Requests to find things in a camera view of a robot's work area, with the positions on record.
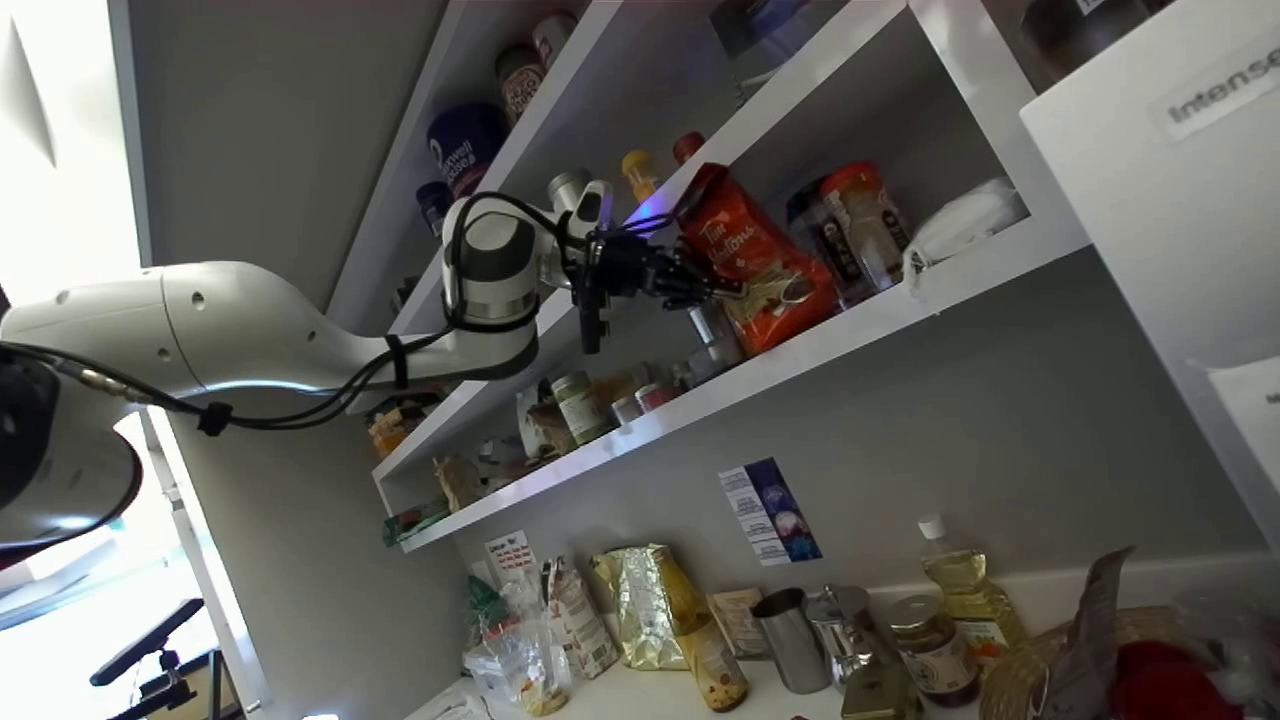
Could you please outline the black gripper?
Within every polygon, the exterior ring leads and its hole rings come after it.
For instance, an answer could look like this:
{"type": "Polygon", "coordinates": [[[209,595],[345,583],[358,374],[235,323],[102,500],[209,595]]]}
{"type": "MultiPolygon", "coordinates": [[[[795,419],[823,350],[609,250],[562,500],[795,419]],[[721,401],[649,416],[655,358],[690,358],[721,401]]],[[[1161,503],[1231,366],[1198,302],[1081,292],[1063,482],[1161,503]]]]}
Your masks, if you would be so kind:
{"type": "MultiPolygon", "coordinates": [[[[578,350],[586,358],[599,354],[599,339],[609,331],[605,323],[609,302],[649,292],[655,280],[655,266],[670,275],[711,280],[709,261],[700,261],[694,253],[677,243],[655,250],[627,227],[590,227],[562,239],[562,280],[570,289],[578,350]]],[[[677,309],[700,309],[711,295],[711,289],[677,280],[677,283],[655,283],[650,295],[666,311],[677,311],[677,309]]]]}

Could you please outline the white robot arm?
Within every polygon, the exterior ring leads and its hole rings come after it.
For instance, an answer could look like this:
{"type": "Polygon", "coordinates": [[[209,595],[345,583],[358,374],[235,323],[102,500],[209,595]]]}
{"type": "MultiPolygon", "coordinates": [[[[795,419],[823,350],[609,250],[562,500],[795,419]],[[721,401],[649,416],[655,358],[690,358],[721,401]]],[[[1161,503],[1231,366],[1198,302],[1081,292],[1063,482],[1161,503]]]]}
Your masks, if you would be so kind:
{"type": "Polygon", "coordinates": [[[144,468],[118,419],[140,403],[220,435],[246,419],[239,393],[300,393],[292,419],[306,429],[354,398],[511,377],[535,360],[552,292],[597,339],[609,302],[687,309],[711,275],[650,226],[610,226],[599,194],[566,207],[470,194],[445,218],[445,323],[427,338],[354,338],[246,261],[162,266],[21,304],[0,321],[0,554],[81,541],[137,500],[144,468]]]}

